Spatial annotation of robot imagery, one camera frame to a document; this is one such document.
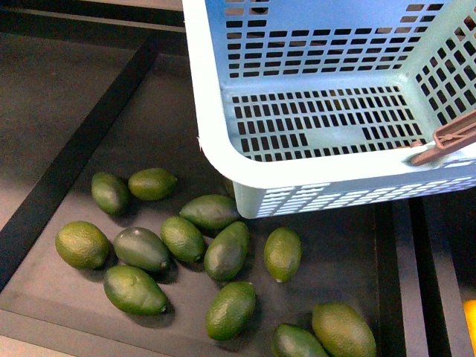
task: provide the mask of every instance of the light blue plastic basket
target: light blue plastic basket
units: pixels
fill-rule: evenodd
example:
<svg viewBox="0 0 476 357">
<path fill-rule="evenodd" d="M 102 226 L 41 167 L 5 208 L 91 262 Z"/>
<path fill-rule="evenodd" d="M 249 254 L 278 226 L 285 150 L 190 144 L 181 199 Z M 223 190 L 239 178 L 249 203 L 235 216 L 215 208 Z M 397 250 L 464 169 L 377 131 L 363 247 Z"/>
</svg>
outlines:
<svg viewBox="0 0 476 357">
<path fill-rule="evenodd" d="M 408 163 L 476 109 L 476 1 L 183 2 L 200 142 L 243 216 L 476 186 L 474 144 Z"/>
</svg>

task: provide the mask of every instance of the gray surface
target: gray surface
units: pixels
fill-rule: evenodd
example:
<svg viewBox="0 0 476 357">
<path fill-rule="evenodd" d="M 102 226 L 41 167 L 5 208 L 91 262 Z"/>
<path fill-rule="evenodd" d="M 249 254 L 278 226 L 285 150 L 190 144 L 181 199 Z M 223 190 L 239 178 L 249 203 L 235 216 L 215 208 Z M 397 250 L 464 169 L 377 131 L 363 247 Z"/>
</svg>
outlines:
<svg viewBox="0 0 476 357">
<path fill-rule="evenodd" d="M 133 54 L 0 33 L 0 228 Z"/>
<path fill-rule="evenodd" d="M 220 344 L 207 337 L 204 324 L 219 285 L 202 265 L 177 264 L 157 276 L 173 309 L 157 318 L 133 318 L 106 299 L 103 271 L 79 272 L 59 258 L 54 237 L 70 221 L 93 222 L 110 240 L 133 225 L 159 232 L 163 221 L 190 199 L 224 193 L 222 179 L 200 153 L 196 136 L 187 62 L 160 57 L 0 294 L 0 308 L 176 357 L 270 356 L 271 334 L 278 323 L 309 328 L 314 303 L 343 300 L 362 313 L 379 344 L 374 206 L 248 221 L 252 248 L 237 279 L 255 285 L 259 303 L 247 332 Z M 121 219 L 108 217 L 92 201 L 89 185 L 95 172 L 129 177 L 147 167 L 164 167 L 178 176 L 180 185 L 171 198 L 136 202 Z M 295 278 L 284 285 L 271 279 L 262 259 L 266 237 L 280 226 L 295 229 L 304 250 Z M 85 347 L 80 355 L 94 353 Z"/>
</svg>

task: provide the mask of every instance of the rectangular hole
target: rectangular hole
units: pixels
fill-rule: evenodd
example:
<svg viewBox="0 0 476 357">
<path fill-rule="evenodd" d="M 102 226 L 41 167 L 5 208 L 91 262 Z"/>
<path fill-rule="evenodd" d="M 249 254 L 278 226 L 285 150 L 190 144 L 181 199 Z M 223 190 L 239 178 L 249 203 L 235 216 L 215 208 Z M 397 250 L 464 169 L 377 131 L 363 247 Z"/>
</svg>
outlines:
<svg viewBox="0 0 476 357">
<path fill-rule="evenodd" d="M 460 113 L 464 112 L 466 110 L 466 106 L 464 105 L 463 101 L 461 100 L 461 98 L 456 98 L 456 100 L 454 101 L 454 103 L 456 104 L 456 107 L 458 108 L 458 110 L 460 111 Z"/>
<path fill-rule="evenodd" d="M 226 34 L 227 39 L 241 39 L 242 34 L 240 32 L 228 32 Z"/>
<path fill-rule="evenodd" d="M 241 121 L 238 123 L 238 133 L 240 135 L 245 135 L 246 134 L 245 124 Z"/>
<path fill-rule="evenodd" d="M 257 125 L 258 125 L 258 132 L 262 134 L 266 132 L 265 124 L 262 120 L 257 121 Z"/>
<path fill-rule="evenodd" d="M 372 32 L 371 28 L 358 28 L 356 29 L 356 35 L 368 35 Z"/>
<path fill-rule="evenodd" d="M 314 40 L 310 42 L 311 46 L 325 46 L 327 41 L 325 39 Z"/>
<path fill-rule="evenodd" d="M 443 4 L 430 4 L 426 10 L 428 11 L 438 11 L 441 10 L 443 7 Z"/>
<path fill-rule="evenodd" d="M 259 68 L 260 67 L 260 63 L 259 62 L 251 62 L 251 63 L 245 63 L 244 64 L 244 68 Z"/>
<path fill-rule="evenodd" d="M 263 48 L 263 43 L 261 42 L 251 42 L 246 44 L 246 49 L 251 50 L 251 49 L 259 49 Z"/>
<path fill-rule="evenodd" d="M 238 106 L 235 106 L 235 115 L 237 116 L 237 119 L 243 118 L 243 113 L 241 112 L 241 108 Z"/>
<path fill-rule="evenodd" d="M 343 53 L 344 53 L 344 50 L 328 50 L 327 51 L 327 54 L 330 54 L 330 55 L 343 54 Z"/>
<path fill-rule="evenodd" d="M 255 59 L 258 59 L 258 58 L 261 58 L 261 54 L 260 54 L 260 53 L 245 54 L 245 59 L 247 59 L 247 60 L 255 60 Z"/>
<path fill-rule="evenodd" d="M 367 43 L 367 39 L 353 39 L 350 44 L 351 45 L 365 45 Z"/>
<path fill-rule="evenodd" d="M 448 100 L 445 97 L 445 94 L 442 91 L 437 91 L 437 97 L 442 104 L 446 103 Z"/>
<path fill-rule="evenodd" d="M 434 15 L 425 15 L 425 16 L 422 16 L 422 18 L 420 19 L 420 22 L 432 22 L 434 18 L 435 18 Z"/>
<path fill-rule="evenodd" d="M 347 43 L 346 39 L 334 39 L 331 41 L 332 46 L 345 45 Z"/>
<path fill-rule="evenodd" d="M 283 56 L 283 52 L 268 52 L 266 54 L 267 58 L 279 58 Z"/>
<path fill-rule="evenodd" d="M 269 33 L 270 37 L 286 37 L 288 36 L 288 31 L 271 31 Z"/>
<path fill-rule="evenodd" d="M 246 34 L 247 39 L 264 39 L 265 33 L 260 31 L 260 32 L 248 32 Z"/>
<path fill-rule="evenodd" d="M 395 29 L 395 33 L 409 33 L 410 31 L 411 31 L 411 28 L 407 28 L 407 27 Z"/>
<path fill-rule="evenodd" d="M 464 82 L 463 78 L 457 74 L 456 76 L 454 76 L 454 81 L 456 82 L 456 84 L 458 85 L 458 87 L 460 87 L 460 89 L 464 88 L 464 86 L 466 85 L 466 83 Z"/>
<path fill-rule="evenodd" d="M 465 91 L 464 96 L 466 97 L 466 100 L 468 101 L 469 105 L 472 106 L 476 103 L 476 98 L 470 90 Z"/>
<path fill-rule="evenodd" d="M 281 62 L 266 62 L 265 67 L 279 67 Z"/>
<path fill-rule="evenodd" d="M 476 48 L 472 45 L 470 41 L 467 41 L 463 47 L 466 49 L 466 52 L 468 52 L 469 56 L 476 54 Z"/>
<path fill-rule="evenodd" d="M 403 43 L 403 42 L 405 42 L 404 37 L 394 37 L 390 39 L 390 43 Z"/>
<path fill-rule="evenodd" d="M 455 119 L 456 118 L 456 113 L 454 112 L 453 108 L 451 106 L 447 106 L 446 108 L 446 112 L 448 113 L 450 119 Z"/>
<path fill-rule="evenodd" d="M 250 20 L 248 21 L 249 28 L 264 28 L 266 26 L 266 20 Z"/>
<path fill-rule="evenodd" d="M 460 42 L 466 38 L 466 34 L 463 32 L 463 29 L 461 29 L 460 27 L 454 30 L 454 35 L 460 40 Z"/>
<path fill-rule="evenodd" d="M 226 27 L 227 28 L 242 28 L 243 27 L 243 21 L 227 21 L 226 22 Z"/>
<path fill-rule="evenodd" d="M 268 43 L 268 48 L 283 48 L 285 45 L 285 42 L 270 42 Z"/>
<path fill-rule="evenodd" d="M 225 9 L 226 16 L 243 16 L 245 14 L 245 9 L 242 7 L 227 7 Z"/>
<path fill-rule="evenodd" d="M 250 152 L 250 146 L 247 139 L 241 139 L 241 148 L 243 152 Z"/>
<path fill-rule="evenodd" d="M 443 82 L 446 79 L 446 74 L 443 72 L 441 68 L 437 69 L 437 75 L 440 78 L 440 80 Z"/>
<path fill-rule="evenodd" d="M 350 32 L 352 30 L 348 29 L 348 28 L 340 28 L 340 29 L 337 29 L 334 31 L 334 34 L 335 35 L 350 35 Z"/>
<path fill-rule="evenodd" d="M 254 122 L 252 121 L 248 122 L 248 132 L 250 134 L 256 134 L 256 128 L 254 127 Z"/>
<path fill-rule="evenodd" d="M 422 91 L 423 93 L 425 93 L 426 96 L 428 96 L 430 94 L 430 91 L 428 90 L 428 87 L 426 86 L 426 84 L 422 84 Z"/>
<path fill-rule="evenodd" d="M 254 116 L 261 117 L 261 109 L 260 106 L 253 106 Z"/>
<path fill-rule="evenodd" d="M 425 5 L 422 4 L 410 4 L 407 6 L 407 11 L 421 11 Z"/>
<path fill-rule="evenodd" d="M 440 120 L 441 125 L 446 125 L 448 121 L 445 118 L 445 115 L 442 112 L 437 114 L 438 119 Z"/>
<path fill-rule="evenodd" d="M 362 48 L 350 48 L 347 50 L 348 54 L 361 54 L 362 53 Z"/>
<path fill-rule="evenodd" d="M 273 149 L 279 149 L 280 148 L 280 143 L 279 141 L 277 140 L 277 136 L 271 136 L 270 137 L 271 139 L 271 145 L 273 146 Z"/>
<path fill-rule="evenodd" d="M 403 16 L 400 19 L 401 23 L 415 22 L 418 19 L 418 16 Z"/>
<path fill-rule="evenodd" d="M 300 57 L 303 56 L 304 52 L 303 51 L 290 51 L 288 52 L 288 56 L 290 57 Z"/>
<path fill-rule="evenodd" d="M 228 50 L 239 50 L 241 49 L 241 44 L 239 43 L 228 43 Z"/>
<path fill-rule="evenodd" d="M 283 148 L 288 149 L 289 148 L 288 137 L 286 135 L 280 135 L 280 140 L 281 140 L 281 144 L 283 145 Z"/>
<path fill-rule="evenodd" d="M 448 46 L 450 50 L 453 50 L 456 47 L 452 39 L 447 39 L 445 44 Z"/>
<path fill-rule="evenodd" d="M 293 36 L 293 37 L 307 36 L 307 35 L 309 35 L 309 31 L 308 31 L 308 30 L 294 30 L 294 31 L 292 31 L 292 33 L 291 33 L 291 36 Z"/>
<path fill-rule="evenodd" d="M 366 54 L 378 54 L 382 51 L 381 48 L 368 48 L 365 53 Z"/>
<path fill-rule="evenodd" d="M 312 35 L 313 36 L 327 36 L 330 34 L 330 30 L 315 30 Z"/>
<path fill-rule="evenodd" d="M 446 69 L 448 69 L 449 73 L 453 73 L 454 71 L 456 71 L 453 62 L 449 59 L 445 62 L 445 67 Z"/>
<path fill-rule="evenodd" d="M 300 65 L 301 61 L 285 61 L 285 65 Z"/>
<path fill-rule="evenodd" d="M 249 11 L 250 15 L 268 15 L 269 7 L 252 7 Z"/>
<path fill-rule="evenodd" d="M 291 41 L 289 47 L 304 47 L 306 43 L 306 41 Z"/>
<path fill-rule="evenodd" d="M 385 43 L 385 41 L 387 41 L 387 39 L 371 39 L 370 40 L 370 43 L 371 44 L 382 44 L 382 43 Z"/>
<path fill-rule="evenodd" d="M 451 83 L 446 83 L 445 88 L 451 97 L 453 97 L 456 94 L 456 91 L 454 90 L 454 87 L 451 85 Z"/>
<path fill-rule="evenodd" d="M 431 105 L 431 108 L 433 108 L 433 110 L 437 110 L 438 109 L 438 105 L 437 105 L 437 102 L 434 98 L 430 98 L 428 100 L 428 102 L 430 103 Z"/>
<path fill-rule="evenodd" d="M 436 89 L 438 87 L 438 82 L 434 79 L 433 76 L 430 76 L 428 78 L 428 81 L 433 89 Z"/>
<path fill-rule="evenodd" d="M 476 73 L 468 65 L 464 68 L 464 73 L 466 74 L 469 80 L 473 80 L 474 78 L 476 78 Z"/>
</svg>

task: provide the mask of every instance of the yellow fruit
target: yellow fruit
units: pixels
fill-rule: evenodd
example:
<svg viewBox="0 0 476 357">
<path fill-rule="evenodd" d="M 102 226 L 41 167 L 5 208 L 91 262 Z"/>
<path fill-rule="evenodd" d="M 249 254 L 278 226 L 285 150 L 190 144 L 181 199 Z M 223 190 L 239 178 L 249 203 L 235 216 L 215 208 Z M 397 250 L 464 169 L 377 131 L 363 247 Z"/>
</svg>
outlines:
<svg viewBox="0 0 476 357">
<path fill-rule="evenodd" d="M 476 355 L 476 300 L 468 300 L 463 303 L 464 315 L 468 324 L 469 337 Z"/>
</svg>

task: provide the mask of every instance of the produce display bin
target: produce display bin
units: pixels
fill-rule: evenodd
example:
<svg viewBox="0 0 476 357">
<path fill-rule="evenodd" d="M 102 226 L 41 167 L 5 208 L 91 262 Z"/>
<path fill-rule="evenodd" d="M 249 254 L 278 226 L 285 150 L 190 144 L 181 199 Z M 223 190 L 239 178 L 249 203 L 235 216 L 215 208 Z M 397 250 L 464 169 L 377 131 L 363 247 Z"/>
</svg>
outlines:
<svg viewBox="0 0 476 357">
<path fill-rule="evenodd" d="M 245 332 L 229 342 L 207 337 L 205 314 L 221 285 L 206 275 L 201 263 L 176 263 L 156 275 L 171 306 L 165 315 L 137 318 L 107 300 L 104 270 L 80 272 L 61 260 L 54 240 L 68 222 L 90 221 L 110 240 L 131 226 L 158 233 L 164 220 L 191 199 L 225 194 L 223 177 L 199 149 L 188 61 L 183 54 L 159 51 L 145 80 L 80 168 L 74 185 L 65 190 L 62 176 L 53 176 L 43 188 L 53 196 L 65 191 L 44 229 L 36 234 L 29 228 L 44 218 L 35 218 L 42 205 L 33 205 L 27 208 L 32 214 L 21 227 L 22 234 L 1 231 L 3 249 L 5 242 L 20 244 L 25 236 L 37 239 L 0 293 L 0 334 L 79 357 L 271 356 L 271 335 L 279 323 L 310 329 L 313 305 L 339 300 L 354 306 L 369 323 L 379 356 L 429 356 L 406 201 L 245 220 L 251 248 L 235 280 L 254 284 L 258 304 Z M 83 139 L 96 127 L 84 130 Z M 85 144 L 77 145 L 80 152 Z M 120 218 L 100 211 L 91 198 L 94 173 L 127 178 L 148 167 L 163 167 L 177 175 L 179 185 L 170 198 L 133 202 L 130 212 Z M 271 278 L 263 261 L 267 236 L 281 226 L 296 230 L 303 243 L 300 268 L 285 284 Z M 3 269 L 11 262 L 5 259 L 1 264 Z"/>
<path fill-rule="evenodd" d="M 435 356 L 474 356 L 463 302 L 476 299 L 476 190 L 419 199 L 412 216 L 428 346 Z"/>
</svg>

